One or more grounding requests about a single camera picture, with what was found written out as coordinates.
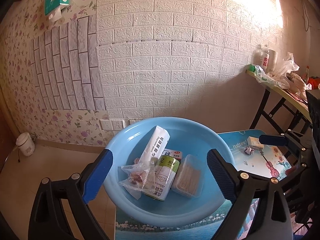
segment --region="table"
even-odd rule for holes
[[[249,76],[252,76],[252,77],[255,78],[253,72],[251,72],[249,70],[246,70],[246,73]],[[281,106],[283,106],[291,114],[293,114],[293,119],[292,119],[288,129],[293,130],[298,125],[300,120],[302,119],[305,122],[305,124],[304,124],[303,128],[301,129],[300,133],[305,134],[307,129],[309,127],[312,127],[311,126],[312,120],[311,120],[310,115],[309,115],[308,107],[305,104],[295,100],[291,95],[289,95],[285,90],[281,89],[280,87],[273,86],[273,85],[268,84],[266,82],[264,83],[264,85],[266,87],[265,88],[265,92],[264,92],[263,98],[261,100],[260,106],[258,108],[258,111],[257,111],[257,113],[256,113],[256,115],[255,115],[255,117],[254,117],[254,119],[252,121],[250,129],[254,129],[257,126],[257,123],[258,123],[260,117],[263,116],[276,129],[276,131],[278,133],[280,133],[280,134],[284,133],[282,128],[272,119],[272,117],[275,115],[275,113],[281,108]],[[264,108],[265,108],[265,106],[267,104],[270,92],[272,90],[274,92],[278,93],[282,98],[269,113],[266,113],[264,111]],[[296,112],[292,111],[292,109],[290,109],[285,104],[286,101],[291,103],[297,109],[297,111]]]
[[[255,151],[253,155],[246,155],[245,148],[248,146],[247,138],[249,136],[258,138],[265,134],[261,130],[246,130],[220,133],[219,136],[229,146],[231,153],[235,160],[236,169],[259,174],[265,177],[271,177],[269,169],[266,167],[266,162],[260,154]],[[263,150],[265,158],[271,161],[275,168],[279,171],[279,179],[284,178],[284,172],[290,168],[290,164],[286,158],[283,157],[281,151],[277,147],[265,146]],[[116,240],[210,240],[214,233],[224,220],[225,215],[231,208],[231,202],[225,201],[218,210],[211,216],[203,220],[180,228],[159,228],[150,225],[144,225],[130,217],[128,217],[122,210],[116,210]],[[255,211],[257,208],[257,201],[254,200],[249,209],[243,227],[237,237],[238,240],[244,239],[250,225],[252,223]]]

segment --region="blue plastic basin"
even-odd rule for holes
[[[198,222],[214,213],[225,201],[207,165],[204,166],[204,186],[198,198],[186,198],[170,190],[164,202],[144,194],[136,200],[118,184],[128,177],[120,166],[131,165],[135,158],[141,156],[157,125],[170,134],[166,148],[182,151],[182,157],[191,154],[206,164],[208,151],[215,148],[234,165],[227,144],[208,127],[176,117],[150,118],[121,130],[107,145],[106,149],[113,153],[113,165],[103,183],[105,190],[117,207],[142,223],[179,227]]]

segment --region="metal bolt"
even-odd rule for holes
[[[277,178],[271,178],[271,182],[274,184],[277,184],[279,182],[279,180]]]
[[[74,173],[71,175],[72,179],[79,179],[80,178],[80,174],[79,173]]]
[[[242,173],[240,174],[240,177],[243,178],[243,179],[248,179],[248,178],[249,178],[249,175],[248,175],[248,173],[242,172]]]
[[[41,180],[41,183],[42,184],[47,184],[49,182],[49,179],[48,178],[44,178]]]

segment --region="dark blue gripper pad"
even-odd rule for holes
[[[236,201],[236,188],[240,181],[238,172],[232,164],[227,163],[216,149],[207,154],[207,164],[225,199]]]
[[[82,198],[86,204],[96,198],[98,191],[108,175],[113,163],[113,155],[110,150],[104,150],[101,154],[103,154],[103,157],[97,164],[96,162],[92,163],[93,165],[96,165],[84,183]]]

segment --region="purple flower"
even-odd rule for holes
[[[82,132],[81,132],[81,135],[82,135],[83,137],[88,137],[88,133],[87,133],[86,131],[82,131]]]

